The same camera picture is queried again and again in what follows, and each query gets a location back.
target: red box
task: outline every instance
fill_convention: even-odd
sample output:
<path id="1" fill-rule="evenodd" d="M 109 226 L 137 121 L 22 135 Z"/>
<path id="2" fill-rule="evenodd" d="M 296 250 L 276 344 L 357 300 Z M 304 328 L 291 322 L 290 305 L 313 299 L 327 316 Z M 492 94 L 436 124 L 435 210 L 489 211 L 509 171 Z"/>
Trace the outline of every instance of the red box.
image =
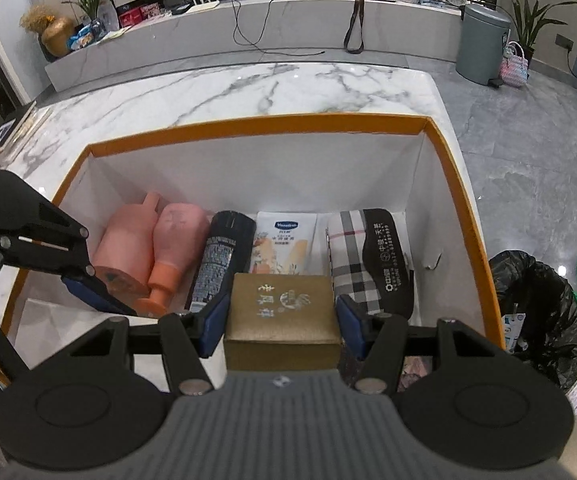
<path id="1" fill-rule="evenodd" d="M 122 27 L 130 27 L 131 25 L 137 25 L 137 23 L 141 22 L 142 12 L 140 12 L 139 7 L 120 14 L 120 25 Z"/>

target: plaid fabric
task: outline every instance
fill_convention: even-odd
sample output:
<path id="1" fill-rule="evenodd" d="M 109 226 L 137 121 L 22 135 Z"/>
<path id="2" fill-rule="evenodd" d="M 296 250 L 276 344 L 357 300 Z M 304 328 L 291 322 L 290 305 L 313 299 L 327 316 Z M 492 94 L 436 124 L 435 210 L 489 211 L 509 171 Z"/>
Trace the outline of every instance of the plaid fabric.
<path id="1" fill-rule="evenodd" d="M 362 262 L 366 241 L 364 211 L 343 211 L 328 223 L 335 298 L 348 294 L 369 314 L 380 312 L 377 285 Z"/>

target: black garbage bag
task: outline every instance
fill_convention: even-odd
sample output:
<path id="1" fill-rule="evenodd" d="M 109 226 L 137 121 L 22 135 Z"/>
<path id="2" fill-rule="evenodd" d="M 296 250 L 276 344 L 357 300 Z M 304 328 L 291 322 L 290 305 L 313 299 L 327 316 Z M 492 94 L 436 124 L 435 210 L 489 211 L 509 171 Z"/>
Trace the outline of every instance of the black garbage bag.
<path id="1" fill-rule="evenodd" d="M 571 285 L 523 251 L 489 261 L 502 316 L 525 314 L 511 351 L 561 389 L 577 380 L 577 303 Z"/>

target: white marble countertop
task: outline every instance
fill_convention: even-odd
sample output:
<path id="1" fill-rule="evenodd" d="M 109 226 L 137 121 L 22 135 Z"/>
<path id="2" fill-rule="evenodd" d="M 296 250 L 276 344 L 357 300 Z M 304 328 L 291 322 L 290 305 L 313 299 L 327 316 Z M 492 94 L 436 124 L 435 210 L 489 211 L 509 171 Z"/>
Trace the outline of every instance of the white marble countertop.
<path id="1" fill-rule="evenodd" d="M 453 152 L 477 215 L 467 168 L 433 79 L 424 72 L 385 66 L 227 66 L 100 89 L 55 104 L 46 123 L 6 169 L 52 200 L 88 144 L 182 124 L 313 112 L 432 117 Z M 0 272 L 0 322 L 17 272 L 12 267 Z"/>

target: pink bottle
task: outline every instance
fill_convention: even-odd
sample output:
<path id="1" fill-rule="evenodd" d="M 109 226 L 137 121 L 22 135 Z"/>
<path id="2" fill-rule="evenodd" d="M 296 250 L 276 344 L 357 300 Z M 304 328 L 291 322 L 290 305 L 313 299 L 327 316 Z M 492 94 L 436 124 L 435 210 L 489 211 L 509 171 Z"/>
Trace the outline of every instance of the pink bottle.
<path id="1" fill-rule="evenodd" d="M 204 210 L 192 204 L 169 204 L 162 211 L 153 232 L 155 267 L 148 280 L 151 296 L 134 303 L 143 316 L 161 317 L 182 280 L 197 262 L 206 244 L 208 219 Z"/>
<path id="2" fill-rule="evenodd" d="M 111 294 L 148 295 L 159 201 L 158 193 L 150 192 L 143 203 L 123 205 L 108 221 L 92 264 Z"/>

